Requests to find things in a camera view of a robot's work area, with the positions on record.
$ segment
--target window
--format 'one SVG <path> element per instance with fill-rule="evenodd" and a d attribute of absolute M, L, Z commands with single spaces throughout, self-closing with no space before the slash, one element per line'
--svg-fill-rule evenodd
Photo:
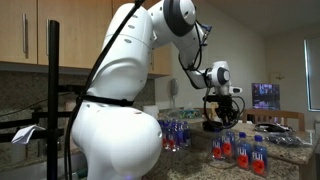
<path fill-rule="evenodd" d="M 309 111 L 320 111 L 320 34 L 304 41 Z"/>

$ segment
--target upper cabinet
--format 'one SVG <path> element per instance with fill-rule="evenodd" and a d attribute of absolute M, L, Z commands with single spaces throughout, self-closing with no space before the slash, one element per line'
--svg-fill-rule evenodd
<path fill-rule="evenodd" d="M 1 0 L 0 27 L 0 61 L 37 64 L 37 0 Z"/>
<path fill-rule="evenodd" d="M 108 0 L 39 0 L 39 64 L 48 64 L 47 21 L 60 23 L 59 64 L 63 67 L 92 68 L 111 21 Z"/>
<path fill-rule="evenodd" d="M 48 64 L 48 22 L 60 23 L 61 67 L 92 68 L 112 18 L 110 0 L 1 0 L 0 61 Z"/>

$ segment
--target ceiling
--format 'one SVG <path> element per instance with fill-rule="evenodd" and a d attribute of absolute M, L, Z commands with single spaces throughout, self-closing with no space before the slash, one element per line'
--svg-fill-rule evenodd
<path fill-rule="evenodd" d="M 320 22 L 320 0 L 206 0 L 263 37 Z"/>

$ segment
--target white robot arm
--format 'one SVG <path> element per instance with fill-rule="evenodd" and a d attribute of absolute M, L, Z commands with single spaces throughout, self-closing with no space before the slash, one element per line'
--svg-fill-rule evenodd
<path fill-rule="evenodd" d="M 103 47 L 116 37 L 124 15 L 136 10 L 94 72 L 68 125 L 87 158 L 88 180 L 141 179 L 159 158 L 162 132 L 157 120 L 123 107 L 132 105 L 145 86 L 152 49 L 174 43 L 182 68 L 197 89 L 230 85 L 226 62 L 206 70 L 194 68 L 211 28 L 204 31 L 196 22 L 191 0 L 162 0 L 149 10 L 139 5 L 141 0 L 125 4 L 114 15 Z M 216 93 L 228 96 L 228 91 Z"/>

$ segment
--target white wall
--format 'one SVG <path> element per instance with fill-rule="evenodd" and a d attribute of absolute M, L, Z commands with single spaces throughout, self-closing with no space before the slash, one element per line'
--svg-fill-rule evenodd
<path fill-rule="evenodd" d="M 263 38 L 202 0 L 196 5 L 197 19 L 213 26 L 201 67 L 211 67 L 217 60 L 228 61 L 232 84 L 243 88 L 239 95 L 245 99 L 246 107 L 251 107 L 251 83 L 267 81 Z M 178 51 L 172 47 L 172 76 L 155 80 L 156 104 L 160 109 L 170 108 L 168 84 L 172 78 L 177 78 L 179 93 L 176 105 L 188 107 L 192 103 L 193 107 L 202 107 L 206 90 L 192 87 L 177 57 Z"/>
<path fill-rule="evenodd" d="M 285 77 L 271 78 L 280 85 L 281 109 L 305 113 L 307 129 L 313 129 L 314 118 L 320 113 L 308 111 L 303 43 L 305 37 L 319 32 L 320 23 L 266 39 L 267 72 L 281 72 Z"/>

